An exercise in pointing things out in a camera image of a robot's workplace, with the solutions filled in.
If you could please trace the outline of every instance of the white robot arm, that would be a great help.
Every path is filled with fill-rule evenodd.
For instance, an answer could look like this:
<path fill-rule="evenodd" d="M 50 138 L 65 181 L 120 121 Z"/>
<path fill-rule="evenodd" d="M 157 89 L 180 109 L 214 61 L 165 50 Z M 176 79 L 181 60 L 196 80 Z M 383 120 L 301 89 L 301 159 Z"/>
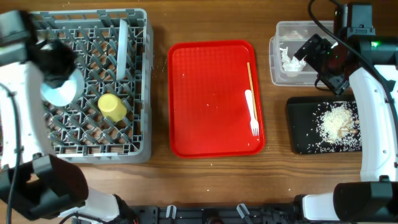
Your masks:
<path fill-rule="evenodd" d="M 337 4 L 332 34 L 339 44 L 315 34 L 295 54 L 318 72 L 335 95 L 349 86 L 358 107 L 362 138 L 361 181 L 338 184 L 334 192 L 299 197 L 307 221 L 395 222 L 398 199 L 398 39 L 376 37 L 370 4 Z"/>
<path fill-rule="evenodd" d="M 29 220 L 60 216 L 92 223 L 138 223 L 138 216 L 117 195 L 89 188 L 77 166 L 54 156 L 43 119 L 42 98 L 56 106 L 65 106 L 80 97 L 84 79 L 75 68 L 72 50 L 57 40 L 37 44 L 26 12 L 1 14 L 1 21 L 15 22 L 12 27 L 0 26 L 0 111 L 4 142 L 0 198 L 8 203 L 8 221 L 8 212 L 14 208 Z M 65 67 L 53 69 L 53 63 Z M 16 139 L 16 125 L 20 143 Z M 31 174 L 39 179 L 30 181 Z"/>
<path fill-rule="evenodd" d="M 395 65 L 376 65 L 387 80 L 398 82 Z M 390 106 L 381 84 L 364 68 L 349 77 L 358 107 L 362 137 L 361 181 L 378 182 L 380 177 L 397 181 L 397 138 Z M 398 85 L 391 94 L 398 99 Z M 302 200 L 303 215 L 307 220 L 340 221 L 333 202 L 333 192 L 306 195 Z"/>

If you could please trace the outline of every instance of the green light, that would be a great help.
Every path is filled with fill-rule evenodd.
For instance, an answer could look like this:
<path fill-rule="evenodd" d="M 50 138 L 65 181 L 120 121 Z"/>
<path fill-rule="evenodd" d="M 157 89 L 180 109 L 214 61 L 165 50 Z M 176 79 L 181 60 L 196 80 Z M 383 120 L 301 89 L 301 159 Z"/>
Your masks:
<path fill-rule="evenodd" d="M 371 42 L 371 46 L 372 46 L 372 47 L 377 47 L 378 45 L 380 45 L 380 42 L 379 42 L 379 41 L 372 41 L 372 42 Z"/>

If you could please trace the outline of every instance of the dish rack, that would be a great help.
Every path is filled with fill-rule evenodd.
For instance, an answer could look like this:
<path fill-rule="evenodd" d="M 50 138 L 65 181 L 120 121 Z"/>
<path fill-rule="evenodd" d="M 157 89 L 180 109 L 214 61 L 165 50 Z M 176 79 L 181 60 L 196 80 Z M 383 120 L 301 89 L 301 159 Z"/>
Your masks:
<path fill-rule="evenodd" d="M 39 39 L 60 39 L 80 57 L 82 97 L 65 107 L 44 102 L 44 119 L 55 154 L 92 164 L 146 162 L 151 154 L 150 73 L 153 30 L 143 9 L 32 12 Z M 116 81 L 120 19 L 129 25 L 126 72 Z M 104 118 L 97 102 L 112 93 L 127 114 Z"/>

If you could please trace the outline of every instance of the white fork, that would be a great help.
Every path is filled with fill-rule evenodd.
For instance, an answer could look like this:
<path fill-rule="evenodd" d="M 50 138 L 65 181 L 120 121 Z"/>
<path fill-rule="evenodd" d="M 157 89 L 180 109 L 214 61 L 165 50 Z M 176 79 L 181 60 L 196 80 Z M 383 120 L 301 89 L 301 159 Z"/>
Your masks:
<path fill-rule="evenodd" d="M 251 91 L 246 90 L 244 92 L 244 95 L 246 96 L 246 102 L 248 103 L 248 108 L 249 108 L 249 112 L 250 112 L 251 132 L 252 132 L 253 136 L 258 136 L 259 135 L 259 122 L 254 117 L 253 97 L 251 95 Z"/>

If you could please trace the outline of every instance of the wooden surface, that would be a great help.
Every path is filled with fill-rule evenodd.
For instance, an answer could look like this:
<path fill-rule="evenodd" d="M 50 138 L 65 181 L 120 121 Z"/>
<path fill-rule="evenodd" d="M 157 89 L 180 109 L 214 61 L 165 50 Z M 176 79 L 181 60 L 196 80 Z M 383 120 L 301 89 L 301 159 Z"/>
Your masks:
<path fill-rule="evenodd" d="M 361 153 L 300 156 L 291 151 L 285 114 L 287 99 L 325 93 L 314 88 L 277 87 L 271 82 L 269 39 L 279 21 L 310 20 L 308 0 L 2 0 L 0 4 L 1 12 L 134 7 L 147 11 L 155 35 L 152 158 L 139 165 L 80 166 L 89 185 L 97 190 L 118 194 L 129 205 L 259 205 L 288 202 L 297 194 L 329 192 L 340 182 L 359 181 Z M 315 5 L 319 20 L 333 19 L 332 4 L 322 0 Z M 395 0 L 374 2 L 377 34 L 397 35 L 396 9 Z M 178 42 L 225 39 L 247 40 L 256 51 L 266 146 L 255 156 L 179 159 L 169 146 L 167 51 Z M 5 204 L 0 203 L 0 222 L 5 222 L 5 212 Z M 14 212 L 13 222 L 27 221 Z"/>

